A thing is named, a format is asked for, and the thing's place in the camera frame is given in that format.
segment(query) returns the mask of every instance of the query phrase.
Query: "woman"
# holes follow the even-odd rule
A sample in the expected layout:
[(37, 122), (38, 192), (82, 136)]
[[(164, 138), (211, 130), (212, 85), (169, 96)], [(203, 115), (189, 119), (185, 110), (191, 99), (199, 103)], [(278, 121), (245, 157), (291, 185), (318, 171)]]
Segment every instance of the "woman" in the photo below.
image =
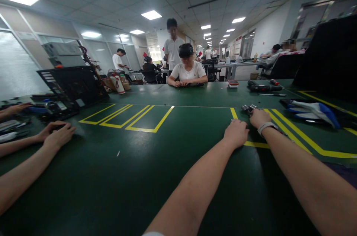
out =
[(206, 72), (201, 63), (194, 61), (194, 52), (191, 44), (183, 44), (180, 46), (179, 56), (182, 64), (178, 64), (173, 69), (170, 77), (167, 80), (169, 85), (175, 87), (187, 86), (197, 83), (208, 82)]

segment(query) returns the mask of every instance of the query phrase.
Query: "short black hair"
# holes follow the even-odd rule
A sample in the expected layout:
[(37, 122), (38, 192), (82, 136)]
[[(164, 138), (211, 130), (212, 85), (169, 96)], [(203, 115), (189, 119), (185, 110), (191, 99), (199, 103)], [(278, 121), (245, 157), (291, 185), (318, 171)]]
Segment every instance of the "short black hair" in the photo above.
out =
[(280, 44), (275, 44), (274, 46), (273, 46), (273, 50), (275, 50), (275, 51), (278, 51), (278, 50), (280, 50), (282, 48), (282, 46), (280, 45)]
[(169, 29), (172, 26), (177, 27), (177, 21), (174, 18), (169, 18), (166, 22), (166, 25), (167, 25), (167, 29)]
[(120, 49), (120, 48), (116, 52), (122, 52), (123, 54), (126, 54), (125, 50)]

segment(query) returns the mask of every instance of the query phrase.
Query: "man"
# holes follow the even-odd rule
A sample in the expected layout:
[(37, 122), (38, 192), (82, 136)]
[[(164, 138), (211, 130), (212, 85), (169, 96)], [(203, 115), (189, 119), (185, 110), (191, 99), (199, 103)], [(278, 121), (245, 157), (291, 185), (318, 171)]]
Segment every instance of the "man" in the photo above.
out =
[(212, 52), (212, 58), (217, 58), (217, 54), (218, 54), (218, 51), (217, 51), (216, 48), (214, 47), (214, 48), (213, 48), (213, 52)]
[(180, 46), (185, 44), (185, 41), (177, 37), (177, 21), (174, 18), (169, 18), (166, 22), (167, 31), (170, 34), (170, 39), (167, 39), (164, 44), (165, 57), (168, 60), (169, 75), (176, 65), (181, 63), (179, 56)]
[(116, 51), (116, 54), (113, 55), (113, 63), (115, 69), (118, 70), (123, 70), (123, 68), (129, 69), (126, 65), (123, 65), (122, 59), (120, 58), (125, 54), (126, 54), (125, 50), (119, 48)]
[(209, 49), (209, 45), (207, 46), (207, 50), (205, 51), (206, 60), (211, 59), (212, 51)]

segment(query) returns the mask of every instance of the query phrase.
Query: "black chair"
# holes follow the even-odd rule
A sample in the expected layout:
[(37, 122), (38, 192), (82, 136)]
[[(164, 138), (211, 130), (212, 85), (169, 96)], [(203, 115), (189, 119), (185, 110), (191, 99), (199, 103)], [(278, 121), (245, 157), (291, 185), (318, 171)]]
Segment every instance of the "black chair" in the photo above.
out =
[(264, 73), (266, 68), (263, 68), (260, 73), (260, 78), (267, 79), (293, 79), (297, 74), (305, 54), (282, 55), (275, 62), (270, 75)]
[(144, 75), (144, 82), (149, 84), (162, 84), (161, 80), (158, 79), (160, 77), (159, 74), (156, 74), (155, 70), (150, 71), (142, 71)]

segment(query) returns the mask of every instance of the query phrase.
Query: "white t-shirt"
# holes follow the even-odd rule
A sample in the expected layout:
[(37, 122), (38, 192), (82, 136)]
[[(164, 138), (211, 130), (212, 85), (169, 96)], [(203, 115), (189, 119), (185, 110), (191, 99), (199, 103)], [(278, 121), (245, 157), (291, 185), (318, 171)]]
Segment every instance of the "white t-shirt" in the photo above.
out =
[(122, 59), (120, 58), (120, 56), (118, 56), (117, 54), (113, 54), (113, 63), (114, 63), (115, 69), (123, 70), (120, 66), (118, 66), (118, 64), (123, 64), (123, 62), (122, 62)]
[(205, 51), (206, 60), (211, 59), (211, 53), (212, 53), (212, 51), (210, 49), (207, 49)]
[(173, 39), (167, 39), (165, 41), (164, 53), (168, 54), (168, 66), (171, 70), (181, 63), (179, 49), (183, 44), (185, 44), (185, 41), (179, 37), (177, 37), (175, 41)]
[(203, 77), (204, 75), (206, 75), (205, 69), (203, 68), (201, 63), (196, 61), (193, 62), (193, 67), (190, 71), (187, 71), (185, 69), (184, 64), (178, 64), (175, 66), (174, 70), (171, 73), (171, 76), (173, 76), (175, 79), (179, 77), (180, 81), (198, 79)]

